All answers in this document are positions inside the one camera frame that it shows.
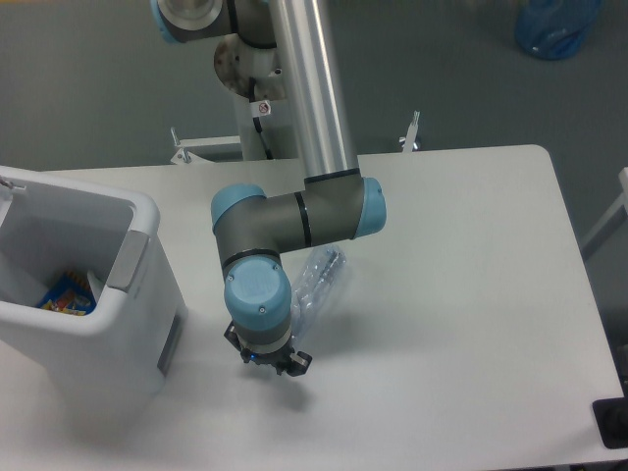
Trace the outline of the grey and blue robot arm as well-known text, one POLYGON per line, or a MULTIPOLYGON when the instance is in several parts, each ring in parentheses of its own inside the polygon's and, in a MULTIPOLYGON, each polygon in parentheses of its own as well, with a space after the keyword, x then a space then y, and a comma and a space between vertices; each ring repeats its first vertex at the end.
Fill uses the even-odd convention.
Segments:
POLYGON ((301 321, 281 257, 379 232, 387 219, 380 184, 362 176, 341 97, 324 1, 154 1, 163 37, 215 37, 217 79, 238 110, 242 153, 297 158, 302 190, 269 196, 258 185, 219 190, 212 231, 231 315, 228 342, 244 362, 298 377, 311 364, 294 347, 301 321))

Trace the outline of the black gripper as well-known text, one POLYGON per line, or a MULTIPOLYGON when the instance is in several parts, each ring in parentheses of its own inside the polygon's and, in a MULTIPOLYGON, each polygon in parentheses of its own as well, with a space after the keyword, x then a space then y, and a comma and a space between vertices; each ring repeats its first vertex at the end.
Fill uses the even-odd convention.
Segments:
POLYGON ((258 345, 242 340, 236 333, 234 322, 230 322, 224 337, 239 352, 244 363, 270 365, 278 375, 287 373, 291 377, 303 376, 312 363, 311 355, 294 351, 291 345, 291 329, 287 329, 275 342, 258 345))

